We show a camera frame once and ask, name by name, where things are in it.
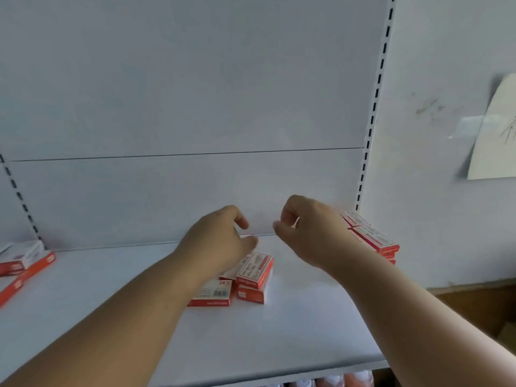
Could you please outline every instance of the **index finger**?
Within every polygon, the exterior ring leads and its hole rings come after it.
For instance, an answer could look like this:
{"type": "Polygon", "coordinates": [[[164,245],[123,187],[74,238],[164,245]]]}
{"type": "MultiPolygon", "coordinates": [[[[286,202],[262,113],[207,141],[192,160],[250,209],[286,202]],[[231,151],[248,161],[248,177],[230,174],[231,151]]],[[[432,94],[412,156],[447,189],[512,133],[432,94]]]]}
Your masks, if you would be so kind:
{"type": "Polygon", "coordinates": [[[303,195],[291,195],[281,211],[280,220],[292,226],[300,215],[307,212],[309,202],[310,199],[303,195]]]}
{"type": "Polygon", "coordinates": [[[247,221],[246,217],[235,205],[225,206],[224,208],[220,209],[220,212],[231,218],[231,220],[234,221],[243,230],[249,228],[249,221],[247,221]]]}

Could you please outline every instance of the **paper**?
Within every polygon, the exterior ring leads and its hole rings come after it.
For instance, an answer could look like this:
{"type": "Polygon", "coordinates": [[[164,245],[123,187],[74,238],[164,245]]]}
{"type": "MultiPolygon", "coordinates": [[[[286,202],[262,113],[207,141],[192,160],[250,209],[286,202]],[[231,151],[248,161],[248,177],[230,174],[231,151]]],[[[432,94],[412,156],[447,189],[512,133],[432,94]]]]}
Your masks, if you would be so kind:
{"type": "Polygon", "coordinates": [[[500,83],[473,149],[468,179],[516,176],[516,74],[500,83]]]}

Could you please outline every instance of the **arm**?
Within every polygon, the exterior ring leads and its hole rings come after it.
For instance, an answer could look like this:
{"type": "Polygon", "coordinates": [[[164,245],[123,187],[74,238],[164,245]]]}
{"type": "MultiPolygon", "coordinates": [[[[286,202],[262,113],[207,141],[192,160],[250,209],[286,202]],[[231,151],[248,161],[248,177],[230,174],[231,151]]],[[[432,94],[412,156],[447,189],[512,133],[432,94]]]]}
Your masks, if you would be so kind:
{"type": "Polygon", "coordinates": [[[329,206],[293,195],[274,230],[345,288],[403,385],[516,385],[515,356],[360,244],[329,206]]]}
{"type": "Polygon", "coordinates": [[[190,299],[255,248],[257,238],[241,239],[234,221],[249,226],[234,206],[204,216],[172,254],[130,281],[2,387],[146,386],[190,299]]]}

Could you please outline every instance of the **white bottle cap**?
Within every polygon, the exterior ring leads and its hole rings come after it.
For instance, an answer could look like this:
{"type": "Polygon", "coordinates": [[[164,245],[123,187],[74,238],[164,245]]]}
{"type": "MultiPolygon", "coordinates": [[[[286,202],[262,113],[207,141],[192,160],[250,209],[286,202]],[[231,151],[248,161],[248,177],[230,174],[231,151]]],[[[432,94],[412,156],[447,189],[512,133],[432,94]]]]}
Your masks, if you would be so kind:
{"type": "Polygon", "coordinates": [[[296,385],[297,387],[312,387],[312,379],[299,379],[296,385]]]}
{"type": "Polygon", "coordinates": [[[337,387],[339,384],[343,384],[343,378],[339,375],[331,375],[324,378],[325,382],[331,384],[333,387],[337,387]]]}
{"type": "Polygon", "coordinates": [[[372,372],[371,371],[360,371],[360,372],[356,372],[354,374],[354,376],[357,378],[358,381],[366,382],[366,381],[371,380],[372,372]]]}

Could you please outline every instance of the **hand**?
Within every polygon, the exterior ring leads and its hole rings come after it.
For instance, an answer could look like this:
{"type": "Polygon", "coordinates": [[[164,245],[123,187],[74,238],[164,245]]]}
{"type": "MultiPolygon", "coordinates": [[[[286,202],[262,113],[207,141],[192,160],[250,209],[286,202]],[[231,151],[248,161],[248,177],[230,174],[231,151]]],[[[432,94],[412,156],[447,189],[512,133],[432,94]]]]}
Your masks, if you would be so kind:
{"type": "Polygon", "coordinates": [[[326,272],[350,247],[360,246],[340,214],[322,202],[301,195],[292,195],[287,200],[281,221],[275,221],[273,228],[302,260],[326,272]]]}
{"type": "Polygon", "coordinates": [[[255,236],[240,238],[234,223],[243,230],[249,227],[236,206],[225,206],[201,217],[177,246],[174,254],[193,265],[202,283],[235,267],[258,244],[255,236]]]}

